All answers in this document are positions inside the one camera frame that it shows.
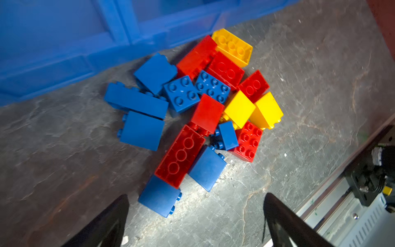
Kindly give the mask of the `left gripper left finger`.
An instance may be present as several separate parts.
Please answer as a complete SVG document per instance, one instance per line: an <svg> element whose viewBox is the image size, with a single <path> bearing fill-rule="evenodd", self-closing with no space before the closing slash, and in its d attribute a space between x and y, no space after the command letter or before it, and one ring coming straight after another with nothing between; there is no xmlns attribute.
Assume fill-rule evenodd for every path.
<svg viewBox="0 0 395 247"><path fill-rule="evenodd" d="M78 234L67 241L65 247L120 247L129 212L126 194L119 196Z"/></svg>

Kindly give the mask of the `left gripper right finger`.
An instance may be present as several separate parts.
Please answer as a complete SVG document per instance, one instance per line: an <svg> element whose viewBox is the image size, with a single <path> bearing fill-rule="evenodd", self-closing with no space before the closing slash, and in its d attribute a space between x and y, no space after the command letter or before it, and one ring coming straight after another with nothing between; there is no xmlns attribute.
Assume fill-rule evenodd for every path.
<svg viewBox="0 0 395 247"><path fill-rule="evenodd" d="M263 210L273 246L330 247L322 236L310 228L274 194L265 196Z"/></svg>

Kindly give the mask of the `blue three-compartment bin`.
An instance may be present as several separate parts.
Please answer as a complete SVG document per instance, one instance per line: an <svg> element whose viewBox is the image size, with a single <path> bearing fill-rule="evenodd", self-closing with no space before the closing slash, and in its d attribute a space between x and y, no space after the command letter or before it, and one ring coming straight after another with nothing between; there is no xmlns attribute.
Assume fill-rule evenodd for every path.
<svg viewBox="0 0 395 247"><path fill-rule="evenodd" d="M1 1L1 106L25 101L291 1Z"/></svg>

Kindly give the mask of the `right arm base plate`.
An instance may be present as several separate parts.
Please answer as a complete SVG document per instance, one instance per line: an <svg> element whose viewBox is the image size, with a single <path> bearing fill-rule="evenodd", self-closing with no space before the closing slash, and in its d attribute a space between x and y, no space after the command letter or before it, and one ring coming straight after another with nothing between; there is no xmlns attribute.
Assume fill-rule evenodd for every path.
<svg viewBox="0 0 395 247"><path fill-rule="evenodd" d="M386 125L351 158L345 177L361 205L370 206L395 179L395 126Z"/></svg>

